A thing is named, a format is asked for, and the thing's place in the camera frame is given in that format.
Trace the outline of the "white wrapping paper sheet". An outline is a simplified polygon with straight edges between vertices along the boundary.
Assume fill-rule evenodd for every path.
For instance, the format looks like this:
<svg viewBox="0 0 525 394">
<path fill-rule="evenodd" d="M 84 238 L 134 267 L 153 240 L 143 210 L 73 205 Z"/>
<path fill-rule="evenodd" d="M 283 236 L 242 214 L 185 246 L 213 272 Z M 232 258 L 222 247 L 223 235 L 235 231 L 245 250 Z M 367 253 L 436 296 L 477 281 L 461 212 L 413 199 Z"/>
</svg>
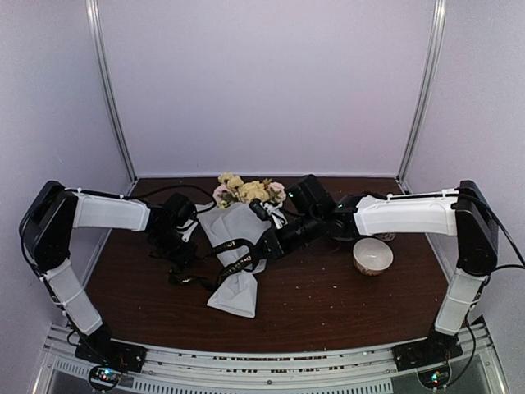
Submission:
<svg viewBox="0 0 525 394">
<path fill-rule="evenodd" d="M 287 223 L 283 204 L 263 203 L 269 219 L 263 220 L 248 204 L 234 203 L 226 209 L 213 208 L 199 215 L 200 225 L 212 247 L 224 246 L 215 253 L 224 271 L 219 274 L 207 306 L 242 318 L 254 318 L 258 297 L 256 274 L 267 261 L 252 261 L 249 247 L 270 227 Z"/>
</svg>

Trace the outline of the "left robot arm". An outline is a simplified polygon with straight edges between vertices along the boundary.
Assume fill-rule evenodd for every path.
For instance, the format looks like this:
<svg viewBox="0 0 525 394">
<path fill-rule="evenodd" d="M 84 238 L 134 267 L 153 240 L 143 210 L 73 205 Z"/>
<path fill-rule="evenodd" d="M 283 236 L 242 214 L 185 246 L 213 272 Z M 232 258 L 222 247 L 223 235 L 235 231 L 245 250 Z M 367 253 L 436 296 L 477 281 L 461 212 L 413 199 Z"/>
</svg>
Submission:
<svg viewBox="0 0 525 394">
<path fill-rule="evenodd" d="M 199 215 L 216 204 L 198 206 L 179 192 L 180 186 L 170 189 L 171 196 L 154 203 L 150 194 L 114 195 L 48 181 L 21 219 L 19 237 L 26 262 L 73 328 L 88 337 L 85 349 L 100 364 L 112 363 L 118 348 L 100 333 L 106 324 L 72 267 L 72 234 L 78 229 L 144 233 L 155 254 L 184 266 L 195 254 L 191 236 Z"/>
</svg>

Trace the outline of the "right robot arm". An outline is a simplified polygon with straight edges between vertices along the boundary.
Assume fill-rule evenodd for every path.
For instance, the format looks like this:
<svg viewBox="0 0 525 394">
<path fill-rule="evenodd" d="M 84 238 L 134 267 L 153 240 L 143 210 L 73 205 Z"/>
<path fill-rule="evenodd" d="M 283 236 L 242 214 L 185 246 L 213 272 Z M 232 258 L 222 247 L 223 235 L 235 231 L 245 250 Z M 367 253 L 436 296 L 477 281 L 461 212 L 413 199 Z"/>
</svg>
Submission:
<svg viewBox="0 0 525 394">
<path fill-rule="evenodd" d="M 266 230 L 253 247 L 255 259 L 277 260 L 320 236 L 356 239 L 386 233 L 453 236 L 458 262 L 445 299 L 433 323 L 433 334 L 421 344 L 421 356 L 439 361 L 498 268 L 499 235 L 506 234 L 473 181 L 454 189 L 415 195 L 346 195 L 335 202 L 314 175 L 300 178 L 285 190 L 299 217 Z"/>
</svg>

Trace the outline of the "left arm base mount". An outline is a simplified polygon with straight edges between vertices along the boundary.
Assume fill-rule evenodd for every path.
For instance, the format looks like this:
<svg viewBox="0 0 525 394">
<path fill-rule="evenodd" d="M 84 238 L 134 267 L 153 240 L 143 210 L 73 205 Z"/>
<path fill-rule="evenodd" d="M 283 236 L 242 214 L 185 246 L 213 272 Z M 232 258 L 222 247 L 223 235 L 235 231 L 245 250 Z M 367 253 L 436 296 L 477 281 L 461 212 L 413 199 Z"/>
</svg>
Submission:
<svg viewBox="0 0 525 394">
<path fill-rule="evenodd" d="M 112 332 L 105 324 L 89 335 L 77 333 L 79 342 L 75 357 L 94 364 L 87 380 L 96 392 L 111 391 L 129 372 L 142 371 L 147 355 L 145 347 L 113 340 Z"/>
</svg>

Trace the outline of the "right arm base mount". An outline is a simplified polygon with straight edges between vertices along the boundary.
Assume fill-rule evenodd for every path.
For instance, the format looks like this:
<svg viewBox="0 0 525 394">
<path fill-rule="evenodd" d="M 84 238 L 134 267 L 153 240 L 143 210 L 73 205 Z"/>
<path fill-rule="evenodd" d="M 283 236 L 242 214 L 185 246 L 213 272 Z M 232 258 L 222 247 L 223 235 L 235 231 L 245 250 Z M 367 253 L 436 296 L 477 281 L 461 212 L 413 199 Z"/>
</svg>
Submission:
<svg viewBox="0 0 525 394">
<path fill-rule="evenodd" d="M 427 389 L 444 389 L 451 381 L 450 360 L 463 354 L 457 334 L 431 331 L 425 339 L 392 348 L 399 372 L 415 370 L 418 381 Z"/>
</svg>

